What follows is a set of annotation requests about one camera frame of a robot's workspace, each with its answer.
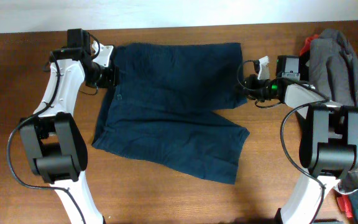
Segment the navy blue shorts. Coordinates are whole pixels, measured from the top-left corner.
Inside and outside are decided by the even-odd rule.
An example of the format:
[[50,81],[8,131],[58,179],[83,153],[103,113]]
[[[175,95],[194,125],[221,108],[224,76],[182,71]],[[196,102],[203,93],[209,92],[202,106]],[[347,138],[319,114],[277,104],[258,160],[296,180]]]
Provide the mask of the navy blue shorts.
[[246,103],[235,92],[238,43],[154,45],[115,50],[118,83],[102,102],[92,145],[233,184],[249,131],[217,114]]

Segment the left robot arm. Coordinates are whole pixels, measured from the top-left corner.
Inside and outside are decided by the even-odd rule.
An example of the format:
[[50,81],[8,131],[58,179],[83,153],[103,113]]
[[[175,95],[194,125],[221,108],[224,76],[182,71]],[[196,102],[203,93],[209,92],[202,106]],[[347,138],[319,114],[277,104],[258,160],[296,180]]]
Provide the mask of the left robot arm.
[[[28,189],[56,192],[72,223],[105,223],[87,184],[88,151],[73,115],[82,85],[99,90],[118,84],[113,57],[114,46],[101,44],[86,30],[69,29],[66,45],[51,51],[44,66],[50,78],[42,101],[7,141],[7,164],[15,181]],[[27,184],[16,174],[10,149],[16,133],[32,173],[44,186]]]

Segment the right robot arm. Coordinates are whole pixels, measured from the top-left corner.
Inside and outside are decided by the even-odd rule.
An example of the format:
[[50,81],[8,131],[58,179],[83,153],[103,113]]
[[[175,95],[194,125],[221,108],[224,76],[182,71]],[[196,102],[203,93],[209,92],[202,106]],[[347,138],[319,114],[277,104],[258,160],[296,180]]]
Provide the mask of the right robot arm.
[[296,56],[278,56],[274,79],[270,78],[267,56],[251,63],[255,73],[238,78],[236,90],[256,106],[277,100],[291,108],[280,126],[282,145],[289,117],[297,113],[304,119],[300,163],[289,158],[301,175],[287,203],[277,210],[275,223],[314,223],[326,195],[358,166],[358,108],[319,92],[300,72]]

